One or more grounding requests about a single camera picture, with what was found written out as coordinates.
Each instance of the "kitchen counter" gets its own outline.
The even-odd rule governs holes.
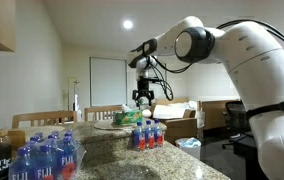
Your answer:
[[[229,179],[179,148],[164,142],[163,147],[142,152],[133,150],[133,126],[122,130],[101,130],[92,121],[65,125],[86,149],[76,179]],[[36,131],[56,130],[41,127]],[[28,135],[34,128],[23,128]]]

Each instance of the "chair back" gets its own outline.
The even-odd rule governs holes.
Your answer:
[[[237,132],[250,131],[250,124],[246,120],[246,110],[242,101],[230,101],[225,103],[228,113],[228,125],[232,130]]]
[[[99,106],[84,108],[84,120],[89,120],[89,114],[93,114],[93,121],[113,119],[113,112],[121,110],[122,106]]]
[[[50,111],[17,114],[13,116],[12,128],[19,128],[20,122],[29,121],[30,126],[63,125],[66,121],[73,120],[76,123],[76,111]]]

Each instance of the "desk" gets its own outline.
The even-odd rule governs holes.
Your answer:
[[[234,141],[234,154],[245,158],[246,179],[268,180],[263,173],[259,162],[255,140],[252,136],[241,135]]]

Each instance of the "ceiling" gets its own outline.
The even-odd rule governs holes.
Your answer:
[[[219,0],[44,0],[44,4],[63,45],[126,53],[190,15],[214,25],[211,20],[220,18],[216,12],[233,12],[236,1],[228,0],[232,6],[217,6]],[[207,7],[214,12],[211,16]],[[134,22],[133,29],[122,28],[125,19]]]

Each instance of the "floor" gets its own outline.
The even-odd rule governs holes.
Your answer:
[[[232,180],[245,180],[245,160],[233,153],[233,146],[222,149],[227,137],[210,137],[201,145],[201,161],[222,172]]]

